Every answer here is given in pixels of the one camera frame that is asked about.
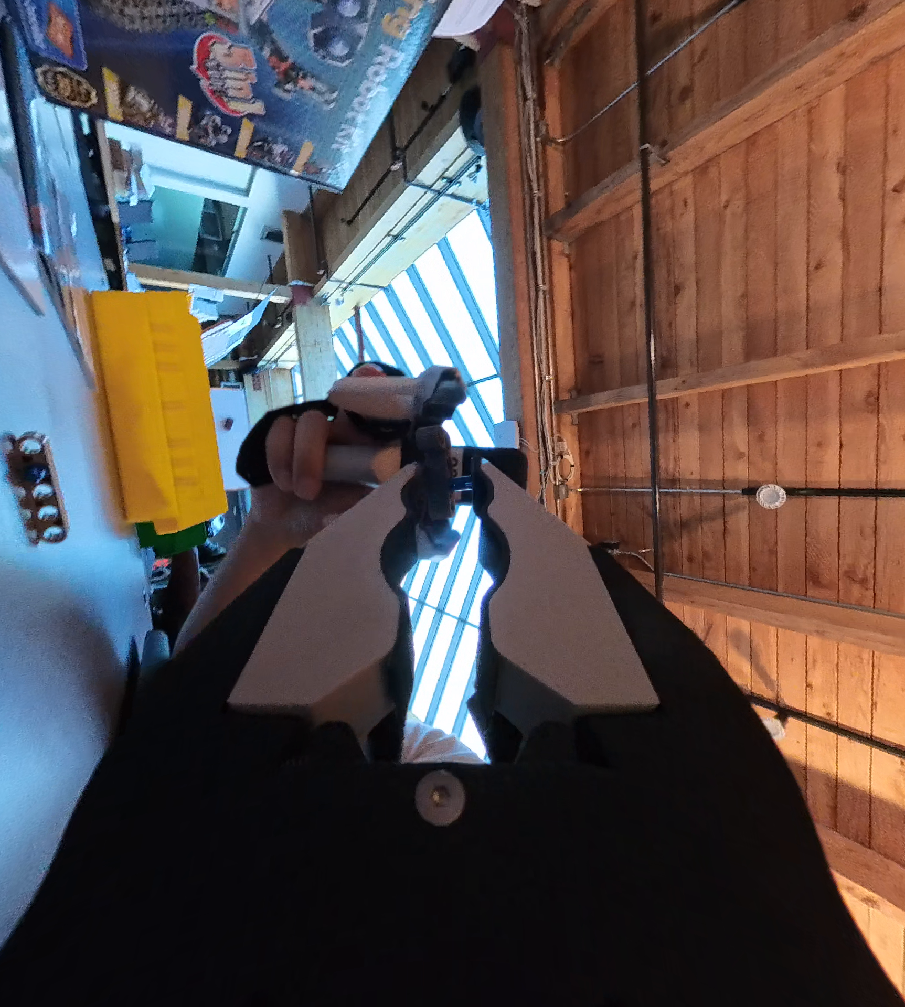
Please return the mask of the grey desk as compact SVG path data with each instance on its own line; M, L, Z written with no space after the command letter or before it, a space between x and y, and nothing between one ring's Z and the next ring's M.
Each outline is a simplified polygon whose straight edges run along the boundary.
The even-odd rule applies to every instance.
M5 435L30 431L56 459L58 545L29 544L6 476ZM34 312L0 269L0 947L109 741L149 623L104 432L56 314Z

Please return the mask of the blue toy box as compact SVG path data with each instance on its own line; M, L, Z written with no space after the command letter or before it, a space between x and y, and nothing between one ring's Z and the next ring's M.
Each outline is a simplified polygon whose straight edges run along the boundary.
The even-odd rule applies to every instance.
M338 194L441 1L16 1L56 104Z

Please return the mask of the person's right forearm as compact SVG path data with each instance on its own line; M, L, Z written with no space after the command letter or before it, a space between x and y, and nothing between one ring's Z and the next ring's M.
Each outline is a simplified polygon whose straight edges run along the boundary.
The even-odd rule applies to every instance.
M221 611L244 594L310 533L301 510L263 512L253 507L198 601L185 618L172 653L178 656Z

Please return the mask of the yellow storage bin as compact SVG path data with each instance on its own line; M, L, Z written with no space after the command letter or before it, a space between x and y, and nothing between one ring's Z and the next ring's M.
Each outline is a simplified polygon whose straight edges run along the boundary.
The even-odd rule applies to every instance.
M92 292L102 384L123 514L158 535L227 510L199 322L185 292Z

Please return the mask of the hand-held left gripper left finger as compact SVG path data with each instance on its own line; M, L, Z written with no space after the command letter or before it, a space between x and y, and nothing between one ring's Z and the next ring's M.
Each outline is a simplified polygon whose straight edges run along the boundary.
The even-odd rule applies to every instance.
M342 723L372 759L400 759L413 686L403 581L418 561L407 465L302 551L229 706L311 727Z

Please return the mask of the whiteboard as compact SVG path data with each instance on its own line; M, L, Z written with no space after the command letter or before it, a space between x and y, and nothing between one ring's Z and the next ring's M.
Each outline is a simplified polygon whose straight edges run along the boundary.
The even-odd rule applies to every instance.
M242 388L217 387L209 390L209 399L223 489L227 492L246 489L249 483L237 472L237 458L251 430L246 394Z

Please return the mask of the green storage bin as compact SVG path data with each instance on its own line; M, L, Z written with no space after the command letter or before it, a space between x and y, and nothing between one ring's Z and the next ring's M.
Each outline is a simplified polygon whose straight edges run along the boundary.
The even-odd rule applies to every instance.
M135 531L140 547L151 549L158 558L171 558L207 542L208 522L194 524L177 532L161 534L152 522L137 522Z

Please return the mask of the person's right hand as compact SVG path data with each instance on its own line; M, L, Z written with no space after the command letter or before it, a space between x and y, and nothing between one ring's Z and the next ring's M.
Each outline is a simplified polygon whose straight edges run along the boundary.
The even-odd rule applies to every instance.
M238 475L252 488L246 528L259 541L280 542L285 550L304 545L368 491L367 485L327 478L329 460L339 449L393 455L383 479L403 462L401 438L383 438L382 428L344 409L329 415L323 404L269 411L244 437L236 458Z

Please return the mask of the dark grey angled beam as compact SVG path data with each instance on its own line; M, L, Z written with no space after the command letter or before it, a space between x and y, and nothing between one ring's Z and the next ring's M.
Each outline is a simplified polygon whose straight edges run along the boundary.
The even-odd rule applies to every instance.
M441 562L459 547L456 515L461 495L471 491L463 449L451 443L443 426L423 426L404 441L401 462L413 469L407 507L417 560Z

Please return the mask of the person's white t-shirt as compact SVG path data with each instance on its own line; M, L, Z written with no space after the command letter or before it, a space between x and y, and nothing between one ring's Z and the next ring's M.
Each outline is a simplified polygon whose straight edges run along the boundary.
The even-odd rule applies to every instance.
M400 762L485 764L484 758L469 749L458 737L427 725L410 714L405 721Z

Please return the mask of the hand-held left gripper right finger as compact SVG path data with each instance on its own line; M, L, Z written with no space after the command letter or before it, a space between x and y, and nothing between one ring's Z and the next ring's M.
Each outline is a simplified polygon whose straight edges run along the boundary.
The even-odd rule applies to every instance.
M471 718L489 759L546 723L642 714L660 700L590 549L491 462L472 476L481 606Z

